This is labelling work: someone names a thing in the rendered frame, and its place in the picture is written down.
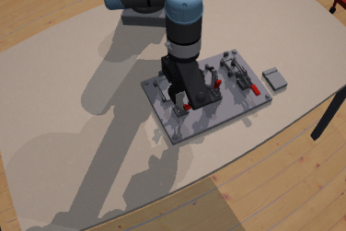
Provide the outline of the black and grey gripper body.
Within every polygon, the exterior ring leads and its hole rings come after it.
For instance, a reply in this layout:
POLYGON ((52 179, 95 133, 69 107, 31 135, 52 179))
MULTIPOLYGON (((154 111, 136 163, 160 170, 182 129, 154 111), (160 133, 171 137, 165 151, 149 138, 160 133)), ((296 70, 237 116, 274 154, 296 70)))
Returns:
POLYGON ((177 61, 177 63, 180 63, 180 64, 188 64, 188 63, 194 62, 199 57, 200 53, 196 54, 195 56, 191 58, 178 58, 172 55, 169 51, 167 51, 167 53, 169 53, 169 56, 166 55, 161 57, 162 72, 164 73, 168 82, 171 82, 172 85, 176 84, 175 85, 176 91, 183 92, 185 90, 180 82, 179 75, 174 66, 174 63, 175 63, 174 61, 177 61), (173 59, 173 61, 171 59, 173 59))

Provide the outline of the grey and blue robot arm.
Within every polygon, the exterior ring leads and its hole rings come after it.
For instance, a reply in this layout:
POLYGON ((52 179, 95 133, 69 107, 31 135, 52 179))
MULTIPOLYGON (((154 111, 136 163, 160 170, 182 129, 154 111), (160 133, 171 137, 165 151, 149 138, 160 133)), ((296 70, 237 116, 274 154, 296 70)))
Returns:
MULTIPOLYGON (((165 8, 167 50, 178 58, 191 58, 201 50, 202 0, 104 0, 104 3, 109 10, 131 8, 140 14, 152 14, 165 8)), ((174 66, 193 110, 213 102, 196 61, 174 63, 174 66)))

